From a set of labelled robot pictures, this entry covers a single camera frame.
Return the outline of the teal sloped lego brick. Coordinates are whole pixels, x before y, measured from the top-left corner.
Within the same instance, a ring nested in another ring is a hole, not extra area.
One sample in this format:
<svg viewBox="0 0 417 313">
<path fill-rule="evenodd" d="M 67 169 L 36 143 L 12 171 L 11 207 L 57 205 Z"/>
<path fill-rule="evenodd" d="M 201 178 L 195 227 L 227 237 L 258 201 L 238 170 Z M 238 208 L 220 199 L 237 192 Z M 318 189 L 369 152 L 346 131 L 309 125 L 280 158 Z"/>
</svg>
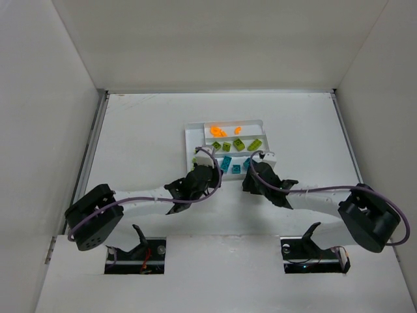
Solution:
<svg viewBox="0 0 417 313">
<path fill-rule="evenodd" d="M 253 160 L 251 158 L 247 158 L 243 163 L 243 167 L 246 171 L 248 171 L 252 166 L 253 166 Z"/>
</svg>

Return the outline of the long teal lego brick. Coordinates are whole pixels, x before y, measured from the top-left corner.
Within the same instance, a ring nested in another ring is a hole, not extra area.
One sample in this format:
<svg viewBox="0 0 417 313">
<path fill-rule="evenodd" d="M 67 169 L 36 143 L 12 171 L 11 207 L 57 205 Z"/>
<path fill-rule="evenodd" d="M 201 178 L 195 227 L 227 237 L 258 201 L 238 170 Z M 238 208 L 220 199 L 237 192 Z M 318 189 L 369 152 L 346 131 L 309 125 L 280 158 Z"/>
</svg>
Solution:
<svg viewBox="0 0 417 313">
<path fill-rule="evenodd" d="M 225 155 L 222 159 L 222 163 L 220 166 L 220 169 L 222 170 L 223 173 L 227 173 L 230 163 L 231 163 L 232 158 L 230 156 Z"/>
</svg>

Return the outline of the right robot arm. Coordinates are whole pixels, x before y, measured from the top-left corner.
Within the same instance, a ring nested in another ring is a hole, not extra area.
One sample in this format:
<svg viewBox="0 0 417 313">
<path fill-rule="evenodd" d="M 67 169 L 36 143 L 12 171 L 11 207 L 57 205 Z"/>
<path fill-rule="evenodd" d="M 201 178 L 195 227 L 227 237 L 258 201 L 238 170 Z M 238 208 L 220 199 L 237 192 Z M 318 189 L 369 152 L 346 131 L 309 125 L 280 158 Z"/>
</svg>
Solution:
<svg viewBox="0 0 417 313">
<path fill-rule="evenodd" d="M 307 232 L 308 241 L 327 250 L 357 244 L 380 253 L 392 245 L 390 238 L 401 222 L 410 226 L 403 212 L 392 201 L 370 186 L 331 186 L 313 188 L 297 180 L 280 179 L 270 161 L 248 161 L 243 190 L 262 195 L 276 207 L 309 210 L 336 217 L 335 222 L 317 221 Z"/>
</svg>

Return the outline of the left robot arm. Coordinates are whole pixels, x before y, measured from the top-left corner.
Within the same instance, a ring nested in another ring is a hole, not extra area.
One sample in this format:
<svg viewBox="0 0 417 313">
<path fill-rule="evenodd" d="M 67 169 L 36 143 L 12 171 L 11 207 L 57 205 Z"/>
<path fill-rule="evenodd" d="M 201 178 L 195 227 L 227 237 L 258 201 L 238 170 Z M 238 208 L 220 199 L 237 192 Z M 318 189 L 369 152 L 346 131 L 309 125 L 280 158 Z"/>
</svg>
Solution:
<svg viewBox="0 0 417 313">
<path fill-rule="evenodd" d="M 186 177 L 153 190 L 122 192 L 100 184 L 65 211 L 68 240 L 88 251 L 103 244 L 124 217 L 181 213 L 211 197 L 222 175 L 219 166 L 196 164 Z"/>
</svg>

